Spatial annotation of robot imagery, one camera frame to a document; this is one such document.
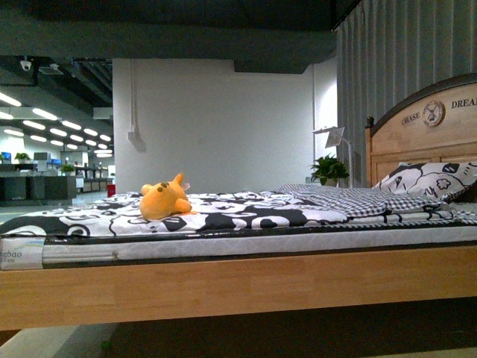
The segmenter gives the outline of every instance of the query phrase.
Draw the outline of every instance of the floor lamp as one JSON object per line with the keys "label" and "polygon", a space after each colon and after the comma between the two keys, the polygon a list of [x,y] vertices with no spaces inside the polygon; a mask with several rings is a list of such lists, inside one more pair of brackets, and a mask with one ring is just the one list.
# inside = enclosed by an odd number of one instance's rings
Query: floor lamp
{"label": "floor lamp", "polygon": [[353,172],[353,146],[351,142],[343,136],[344,127],[336,128],[322,128],[312,132],[313,134],[328,133],[328,140],[326,141],[325,148],[337,147],[341,144],[341,141],[348,144],[348,166],[350,170],[350,188],[354,185],[354,172]]}

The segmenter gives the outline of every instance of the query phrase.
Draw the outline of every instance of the potted plant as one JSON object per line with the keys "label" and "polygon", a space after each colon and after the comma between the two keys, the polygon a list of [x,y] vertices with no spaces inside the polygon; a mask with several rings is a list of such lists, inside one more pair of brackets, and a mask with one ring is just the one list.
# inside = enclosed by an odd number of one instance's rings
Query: potted plant
{"label": "potted plant", "polygon": [[63,164],[60,167],[61,172],[67,174],[67,173],[73,173],[76,171],[76,168],[72,166],[71,164]]}
{"label": "potted plant", "polygon": [[321,185],[335,186],[339,179],[348,178],[348,173],[344,163],[330,154],[319,157],[312,165],[312,181],[320,180]]}
{"label": "potted plant", "polygon": [[26,163],[28,160],[30,160],[30,156],[29,156],[27,153],[17,153],[17,154],[15,155],[15,159],[18,160],[18,163],[24,164],[24,163]]}

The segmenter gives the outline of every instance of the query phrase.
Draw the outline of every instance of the orange plush toy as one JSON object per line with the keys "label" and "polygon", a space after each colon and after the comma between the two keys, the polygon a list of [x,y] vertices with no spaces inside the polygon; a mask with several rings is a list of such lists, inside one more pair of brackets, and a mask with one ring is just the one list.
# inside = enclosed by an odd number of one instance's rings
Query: orange plush toy
{"label": "orange plush toy", "polygon": [[182,188],[183,179],[184,175],[179,173],[173,181],[142,186],[141,193],[144,197],[139,204],[139,210],[144,219],[163,219],[166,216],[191,211],[191,203],[187,201]]}

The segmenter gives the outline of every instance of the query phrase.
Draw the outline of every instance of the security camera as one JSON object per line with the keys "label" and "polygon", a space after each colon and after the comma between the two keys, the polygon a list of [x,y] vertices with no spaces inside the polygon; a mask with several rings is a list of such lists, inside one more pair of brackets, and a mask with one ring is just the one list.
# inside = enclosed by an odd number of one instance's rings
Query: security camera
{"label": "security camera", "polygon": [[20,61],[20,65],[22,65],[23,71],[30,71],[31,69],[31,62],[28,60]]}

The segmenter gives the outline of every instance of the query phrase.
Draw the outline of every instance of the gray curtain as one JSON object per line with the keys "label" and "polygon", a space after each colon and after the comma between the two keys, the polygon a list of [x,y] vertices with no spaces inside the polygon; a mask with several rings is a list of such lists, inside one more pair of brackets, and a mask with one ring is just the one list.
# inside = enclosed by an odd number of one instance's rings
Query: gray curtain
{"label": "gray curtain", "polygon": [[[337,29],[338,126],[366,186],[366,118],[412,93],[477,72],[477,0],[363,0]],[[338,149],[347,161],[347,149]]]}

